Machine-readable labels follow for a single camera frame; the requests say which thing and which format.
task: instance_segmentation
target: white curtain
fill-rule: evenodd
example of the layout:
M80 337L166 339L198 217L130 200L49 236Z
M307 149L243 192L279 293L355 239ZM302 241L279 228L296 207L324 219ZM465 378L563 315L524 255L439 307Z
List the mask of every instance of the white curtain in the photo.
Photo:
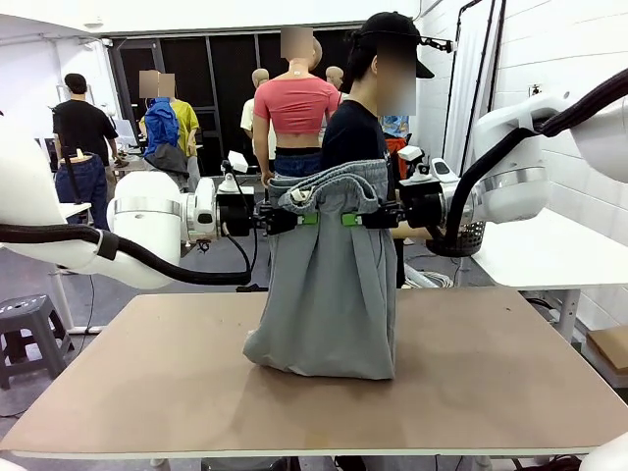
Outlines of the white curtain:
M460 38L457 43L451 101L445 127L444 152L445 161L458 175L465 170L461 168L463 160L465 161L465 168L469 167L472 160L471 142L467 147L467 157L463 159L469 121L475 122L487 112L493 68L496 65L497 30L502 1L504 0L496 0L495 2L493 20L488 31L487 54L484 61L482 61L482 50L487 35L487 28L489 27L492 0L483 0L469 8L462 14L460 20ZM476 98L474 116L472 117L471 109L480 69L482 69L480 87Z

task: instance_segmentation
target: pink crop top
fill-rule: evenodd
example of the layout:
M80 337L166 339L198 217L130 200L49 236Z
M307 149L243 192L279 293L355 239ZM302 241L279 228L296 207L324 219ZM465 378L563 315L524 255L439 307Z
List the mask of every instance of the pink crop top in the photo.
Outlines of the pink crop top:
M336 88L318 78L269 80L255 92L255 115L273 122L276 133L315 134L325 112L338 108Z

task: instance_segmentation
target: dark shirt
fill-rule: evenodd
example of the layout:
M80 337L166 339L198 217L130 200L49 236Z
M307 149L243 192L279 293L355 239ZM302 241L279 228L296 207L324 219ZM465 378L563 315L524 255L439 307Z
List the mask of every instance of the dark shirt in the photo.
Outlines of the dark shirt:
M105 139L115 139L118 133L101 110L86 101L68 100L52 110L52 123L64 154L74 155L80 149L98 154L105 167L109 165Z
M388 199L394 200L391 154L377 117L357 101L344 100L330 118L323 137L323 170L360 160L386 159L389 169Z

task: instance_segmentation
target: floor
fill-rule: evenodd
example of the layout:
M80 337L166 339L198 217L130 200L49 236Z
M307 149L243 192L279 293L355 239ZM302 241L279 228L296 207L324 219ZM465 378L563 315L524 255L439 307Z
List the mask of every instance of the floor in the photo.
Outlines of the floor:
M243 247L252 253L253 239L249 237L243 241ZM416 269L436 271L454 277L464 278L465 285L488 286L491 284L488 277L473 262L467 262L468 269L458 269L458 260L432 256L422 244L406 246L405 258ZM233 246L226 239L212 243L210 250L203 254L192 250L183 259L182 266L188 269L203 271L239 270L242 260ZM268 285L269 249L266 240L260 237L258 263L253 273L253 283L260 286ZM0 249L0 299L9 299L36 293L51 295L49 272L51 266L47 263L35 261L17 255L7 249ZM92 310L92 288L90 278L82 275L68 275L63 277L70 308L78 326L86 325L91 317L90 325L107 325L120 310L140 290L129 288L119 282L101 276L93 276L95 296ZM230 291L229 287L196 287L174 282L158 292L203 292L203 291ZM80 348L82 340L75 339ZM28 352L29 356L36 356L34 347ZM45 372L37 372L12 379L12 388L5 392L0 391L0 415L12 415L28 408L37 397L50 385L50 379ZM0 437L4 436L15 423L14 419L0 418ZM14 461L29 471L140 471L149 470L147 461L62 461L41 460L32 458L18 458L8 453L0 454L2 458ZM306 471L334 471L331 458L303 458L302 467ZM470 458L460 460L456 456L441 456L438 461L434 456L425 457L372 457L368 458L369 468L386 471L468 471L471 469ZM198 460L173 460L173 471L198 471ZM499 470L514 469L508 462Z

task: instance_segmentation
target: brown tabletop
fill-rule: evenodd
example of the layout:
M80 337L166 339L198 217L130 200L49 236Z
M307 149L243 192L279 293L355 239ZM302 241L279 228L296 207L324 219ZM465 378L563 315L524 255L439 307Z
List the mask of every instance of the brown tabletop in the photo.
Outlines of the brown tabletop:
M398 294L397 378L301 378L241 354L265 295L136 297L1 444L55 457L586 452L628 407L507 288Z

